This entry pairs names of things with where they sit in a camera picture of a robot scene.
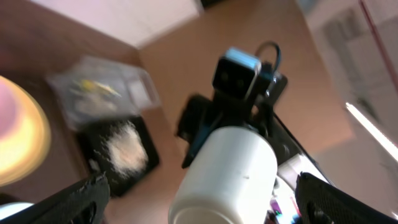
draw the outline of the black cable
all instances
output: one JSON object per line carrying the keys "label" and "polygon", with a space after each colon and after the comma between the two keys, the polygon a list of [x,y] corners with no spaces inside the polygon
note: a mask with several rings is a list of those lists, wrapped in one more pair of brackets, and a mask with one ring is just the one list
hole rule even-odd
{"label": "black cable", "polygon": [[279,68],[280,61],[282,60],[282,54],[280,52],[279,45],[273,41],[265,41],[256,50],[254,54],[256,57],[260,57],[260,54],[268,47],[273,47],[276,51],[276,59],[274,63],[274,68],[272,69],[272,74],[276,72]]}

